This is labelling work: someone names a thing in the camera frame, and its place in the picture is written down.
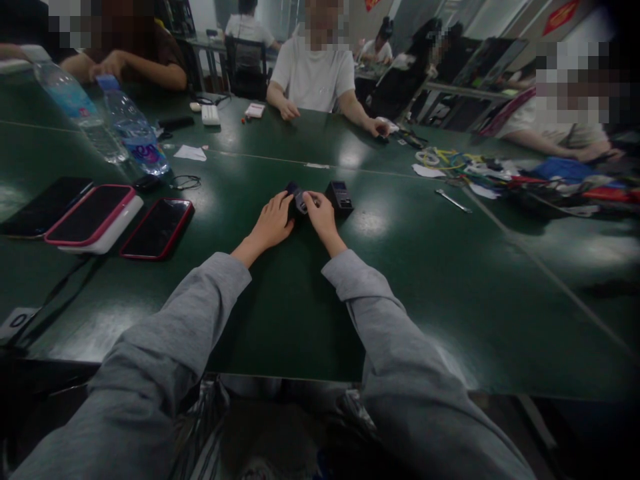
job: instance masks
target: red phone case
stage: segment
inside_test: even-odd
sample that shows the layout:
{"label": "red phone case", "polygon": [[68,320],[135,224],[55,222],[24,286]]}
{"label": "red phone case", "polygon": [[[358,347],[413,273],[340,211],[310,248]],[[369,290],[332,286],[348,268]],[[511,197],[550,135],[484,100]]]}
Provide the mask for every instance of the red phone case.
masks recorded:
{"label": "red phone case", "polygon": [[[73,214],[73,212],[76,211],[76,209],[80,207],[80,205],[86,202],[87,199],[90,196],[92,196],[95,193],[95,191],[101,187],[122,187],[124,189],[129,190],[129,192],[124,196],[124,198],[122,198],[122,200],[120,200],[120,203],[118,203],[116,208],[113,209],[113,211],[109,214],[109,216],[104,220],[104,222],[102,222],[102,224],[100,224],[100,226],[95,230],[95,232],[91,234],[91,236],[88,239],[80,242],[65,241],[65,240],[49,240],[50,234],[52,234],[56,230],[56,228],[58,228],[58,226],[60,226],[70,215]],[[95,243],[100,239],[100,237],[102,237],[102,234],[106,232],[106,230],[111,226],[113,221],[116,218],[118,218],[118,215],[120,215],[122,210],[124,210],[124,208],[129,204],[129,202],[134,197],[135,197],[135,190],[133,189],[133,187],[130,187],[128,185],[100,185],[99,187],[92,189],[88,194],[86,194],[82,198],[82,200],[76,203],[73,206],[73,208],[65,214],[64,217],[62,217],[60,220],[58,220],[58,222],[56,222],[54,226],[52,226],[52,228],[47,232],[47,235],[45,236],[45,242],[50,243],[51,245],[58,245],[62,247],[86,247],[87,245],[91,245],[92,243]]]}
{"label": "red phone case", "polygon": [[[142,225],[144,225],[144,223],[147,220],[147,217],[151,214],[151,212],[153,211],[153,209],[155,208],[155,206],[161,202],[162,200],[180,200],[180,201],[186,201],[189,202],[189,208],[187,208],[187,210],[185,211],[185,214],[182,216],[182,218],[180,219],[180,222],[178,222],[178,225],[176,226],[175,230],[173,231],[173,233],[171,234],[171,238],[169,238],[169,241],[167,242],[167,245],[165,246],[165,249],[162,250],[162,253],[160,255],[158,255],[157,257],[145,257],[143,255],[127,255],[124,254],[123,251],[127,248],[127,245],[129,244],[129,242],[131,241],[132,238],[134,238],[135,234],[138,232],[138,230],[140,229],[140,227],[142,227]],[[189,200],[184,200],[184,199],[172,199],[172,198],[168,198],[168,197],[164,197],[161,199],[158,199],[149,209],[149,211],[147,212],[147,214],[145,215],[145,217],[142,219],[142,221],[140,222],[140,224],[138,224],[138,226],[135,228],[135,230],[133,231],[133,233],[131,234],[131,236],[127,239],[127,241],[125,242],[125,244],[122,246],[122,248],[120,249],[120,256],[123,258],[131,258],[131,259],[138,259],[138,260],[162,260],[163,258],[165,258],[169,252],[171,251],[171,248],[173,247],[173,244],[175,243],[175,241],[178,238],[178,235],[180,234],[180,232],[182,231],[182,229],[184,228],[187,220],[189,219],[190,214],[192,214],[192,212],[195,211],[195,208],[193,207],[192,202],[190,202]]]}

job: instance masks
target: plastic bottle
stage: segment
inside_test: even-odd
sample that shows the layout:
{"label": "plastic bottle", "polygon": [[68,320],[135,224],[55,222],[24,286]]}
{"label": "plastic bottle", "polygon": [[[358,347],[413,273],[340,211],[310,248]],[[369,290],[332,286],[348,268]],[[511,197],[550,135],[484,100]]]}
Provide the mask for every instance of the plastic bottle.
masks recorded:
{"label": "plastic bottle", "polygon": [[113,75],[98,75],[98,85],[105,92],[105,104],[115,132],[146,173],[160,176],[169,171],[167,158],[145,116],[134,102],[120,91]]}
{"label": "plastic bottle", "polygon": [[82,130],[100,155],[109,163],[126,161],[127,151],[106,125],[78,81],[52,62],[49,54],[40,45],[24,45],[22,50],[34,63],[38,82]]}

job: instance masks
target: gray sweatshirt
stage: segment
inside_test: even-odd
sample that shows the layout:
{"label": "gray sweatshirt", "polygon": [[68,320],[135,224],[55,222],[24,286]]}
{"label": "gray sweatshirt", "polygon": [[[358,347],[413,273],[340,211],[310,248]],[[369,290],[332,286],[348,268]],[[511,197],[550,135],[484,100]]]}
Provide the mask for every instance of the gray sweatshirt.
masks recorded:
{"label": "gray sweatshirt", "polygon": [[[534,478],[380,272],[347,250],[322,274],[346,303],[364,344],[361,398],[390,452],[422,477]],[[90,382],[86,402],[38,444],[12,479],[166,478],[176,408],[202,376],[250,281],[245,266],[224,253],[192,270],[160,312],[120,336]]]}

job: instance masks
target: metal tool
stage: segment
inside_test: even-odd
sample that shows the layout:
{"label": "metal tool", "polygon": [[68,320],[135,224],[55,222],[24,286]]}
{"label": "metal tool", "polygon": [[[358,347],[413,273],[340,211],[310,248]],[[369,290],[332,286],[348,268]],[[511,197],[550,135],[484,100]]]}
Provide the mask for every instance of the metal tool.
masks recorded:
{"label": "metal tool", "polygon": [[452,204],[454,204],[456,207],[458,207],[460,210],[462,210],[465,213],[471,213],[471,209],[468,209],[462,205],[460,205],[458,202],[456,202],[456,200],[452,199],[450,196],[448,196],[444,190],[442,189],[438,189],[435,191],[438,195],[442,195],[444,198],[446,198],[447,200],[449,200]]}

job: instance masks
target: white remote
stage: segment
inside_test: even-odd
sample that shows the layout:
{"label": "white remote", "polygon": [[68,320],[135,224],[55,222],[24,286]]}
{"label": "white remote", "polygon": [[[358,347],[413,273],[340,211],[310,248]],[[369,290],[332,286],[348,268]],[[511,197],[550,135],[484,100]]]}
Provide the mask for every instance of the white remote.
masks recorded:
{"label": "white remote", "polygon": [[218,107],[216,107],[215,105],[203,105],[202,123],[204,125],[220,125],[220,117],[218,117]]}

